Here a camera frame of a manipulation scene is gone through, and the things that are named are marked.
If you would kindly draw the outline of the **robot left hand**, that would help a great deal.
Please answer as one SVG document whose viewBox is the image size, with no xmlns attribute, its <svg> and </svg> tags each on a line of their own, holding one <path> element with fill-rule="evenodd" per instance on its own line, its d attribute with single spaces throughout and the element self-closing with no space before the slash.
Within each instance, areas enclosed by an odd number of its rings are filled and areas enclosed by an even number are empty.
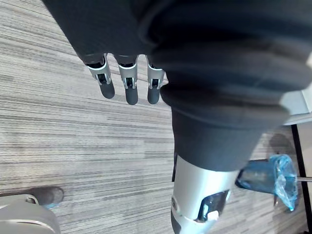
<svg viewBox="0 0 312 234">
<path fill-rule="evenodd" d="M 107 54 L 126 100 L 137 94 L 137 58 L 148 63 L 148 101 L 172 110 L 171 224 L 205 234 L 221 215 L 262 134 L 290 116 L 285 93 L 312 70 L 309 0 L 46 0 L 74 51 L 113 98 Z"/>
</svg>

